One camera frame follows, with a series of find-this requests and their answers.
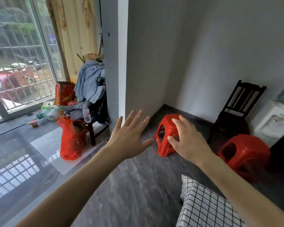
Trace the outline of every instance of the left hand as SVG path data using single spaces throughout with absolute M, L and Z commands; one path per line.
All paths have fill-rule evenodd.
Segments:
M 150 147 L 155 140 L 148 139 L 141 142 L 141 133 L 147 126 L 150 117 L 148 116 L 143 122 L 140 122 L 142 110 L 134 117 L 135 111 L 132 111 L 121 127 L 123 117 L 121 116 L 111 134 L 107 146 L 117 150 L 123 159 L 129 159 L 142 153 Z

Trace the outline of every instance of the forearm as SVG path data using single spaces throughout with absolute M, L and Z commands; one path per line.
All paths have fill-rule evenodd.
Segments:
M 247 226 L 284 226 L 284 212 L 218 156 L 210 156 L 199 167 L 230 201 Z
M 108 145 L 16 226 L 70 226 L 104 179 L 122 162 Z

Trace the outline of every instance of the left arm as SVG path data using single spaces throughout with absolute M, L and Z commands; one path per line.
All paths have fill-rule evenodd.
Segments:
M 85 166 L 50 194 L 16 227 L 70 226 L 89 198 L 107 176 L 125 159 L 142 153 L 153 139 L 140 141 L 141 133 L 149 122 L 140 123 L 142 111 L 134 118 L 130 113 L 122 124 L 119 118 L 110 140 Z

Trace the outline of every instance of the red plastic stool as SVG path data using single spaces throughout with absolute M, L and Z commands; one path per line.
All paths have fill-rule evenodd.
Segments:
M 164 118 L 160 122 L 157 132 L 155 133 L 154 138 L 158 143 L 158 153 L 162 157 L 166 157 L 167 155 L 176 152 L 174 148 L 171 146 L 171 144 L 169 143 L 167 137 L 168 136 L 173 136 L 173 137 L 179 136 L 177 127 L 174 124 L 174 122 L 171 120 L 172 118 L 179 120 L 179 115 L 181 114 L 170 114 L 170 115 L 164 116 Z M 161 142 L 159 138 L 159 132 L 164 131 L 164 130 L 165 130 L 165 135 Z
M 270 150 L 258 137 L 239 134 L 228 140 L 217 155 L 242 178 L 256 182 L 258 179 L 246 170 L 245 165 L 260 163 L 261 166 L 266 167 Z

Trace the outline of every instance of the wooden table leg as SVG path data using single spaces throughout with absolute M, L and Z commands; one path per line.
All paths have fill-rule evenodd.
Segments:
M 93 124 L 90 122 L 87 124 L 87 130 L 89 131 L 89 135 L 91 137 L 91 145 L 96 145 L 96 138 L 94 134 Z

